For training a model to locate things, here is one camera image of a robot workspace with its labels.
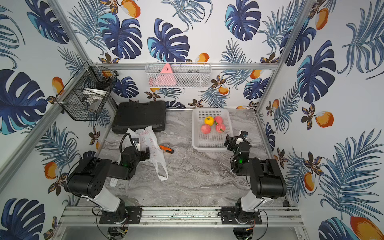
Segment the white plastic bag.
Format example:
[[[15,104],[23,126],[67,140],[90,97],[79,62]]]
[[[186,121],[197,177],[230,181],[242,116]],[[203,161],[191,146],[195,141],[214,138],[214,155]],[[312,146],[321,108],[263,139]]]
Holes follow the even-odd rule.
[[[124,180],[131,180],[136,173],[136,168],[140,162],[139,152],[132,144],[132,138],[139,138],[141,150],[145,150],[147,147],[150,149],[150,159],[146,160],[152,163],[155,167],[156,174],[161,181],[166,181],[169,178],[167,164],[165,161],[163,150],[160,149],[157,137],[151,126],[145,129],[139,129],[135,132],[128,129],[123,135],[120,144],[120,160],[119,166],[128,170],[127,176]]]

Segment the pink peach with leaf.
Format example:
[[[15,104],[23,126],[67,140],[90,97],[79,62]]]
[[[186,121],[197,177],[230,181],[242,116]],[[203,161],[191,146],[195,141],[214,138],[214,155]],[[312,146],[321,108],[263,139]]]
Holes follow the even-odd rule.
[[[216,124],[216,131],[218,133],[224,133],[226,131],[226,126],[223,123]]]

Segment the pink peach back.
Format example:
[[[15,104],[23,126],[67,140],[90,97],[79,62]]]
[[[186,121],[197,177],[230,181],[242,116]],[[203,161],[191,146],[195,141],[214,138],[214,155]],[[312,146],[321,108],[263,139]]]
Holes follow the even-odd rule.
[[[221,116],[217,116],[214,118],[214,123],[217,124],[222,124],[223,123],[223,118]]]

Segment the pink peach front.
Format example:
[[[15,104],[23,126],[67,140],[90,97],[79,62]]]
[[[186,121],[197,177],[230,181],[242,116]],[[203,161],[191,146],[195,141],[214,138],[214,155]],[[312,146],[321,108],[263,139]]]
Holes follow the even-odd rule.
[[[211,126],[210,125],[204,124],[201,126],[201,133],[202,134],[207,135],[210,132],[211,132]]]

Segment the yellow apple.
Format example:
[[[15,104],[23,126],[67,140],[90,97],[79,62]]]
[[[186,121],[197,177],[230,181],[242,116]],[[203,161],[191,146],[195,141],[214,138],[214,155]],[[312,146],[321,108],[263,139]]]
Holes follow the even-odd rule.
[[[209,126],[212,126],[214,124],[214,118],[213,117],[206,117],[205,120],[204,120],[204,123],[206,125],[209,125]]]

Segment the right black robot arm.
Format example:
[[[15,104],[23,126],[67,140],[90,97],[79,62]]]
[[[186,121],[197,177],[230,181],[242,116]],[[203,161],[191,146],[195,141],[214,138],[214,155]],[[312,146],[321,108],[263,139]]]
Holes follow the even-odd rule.
[[[243,176],[250,191],[239,198],[233,207],[222,207],[218,216],[223,225],[260,225],[262,219],[259,208],[271,201],[284,197],[287,185],[278,163],[272,159],[250,158],[251,144],[248,133],[241,131],[239,136],[226,136],[224,146],[233,152],[230,160],[231,172]]]

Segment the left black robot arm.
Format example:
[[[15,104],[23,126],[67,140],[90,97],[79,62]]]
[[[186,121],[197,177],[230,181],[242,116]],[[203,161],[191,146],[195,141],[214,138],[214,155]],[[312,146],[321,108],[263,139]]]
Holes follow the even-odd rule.
[[[107,178],[129,181],[136,173],[140,162],[150,158],[150,148],[141,148],[138,138],[126,133],[119,145],[121,160],[97,157],[83,157],[75,169],[68,175],[66,191],[78,197],[86,198],[101,208],[97,214],[100,224],[139,224],[142,208],[127,207],[124,200],[113,195],[106,187]]]

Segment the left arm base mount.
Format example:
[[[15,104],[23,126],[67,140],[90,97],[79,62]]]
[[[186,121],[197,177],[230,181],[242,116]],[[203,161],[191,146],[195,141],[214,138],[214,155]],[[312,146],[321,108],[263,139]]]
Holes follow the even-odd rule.
[[[143,209],[141,207],[126,207],[125,210],[117,210],[116,212],[102,211],[98,224],[102,225],[137,225],[141,221]]]

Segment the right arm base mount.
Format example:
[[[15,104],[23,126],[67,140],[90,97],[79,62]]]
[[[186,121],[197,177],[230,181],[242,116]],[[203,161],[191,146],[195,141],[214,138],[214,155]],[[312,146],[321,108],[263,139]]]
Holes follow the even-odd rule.
[[[260,212],[244,212],[238,207],[222,207],[218,212],[223,225],[261,225]]]

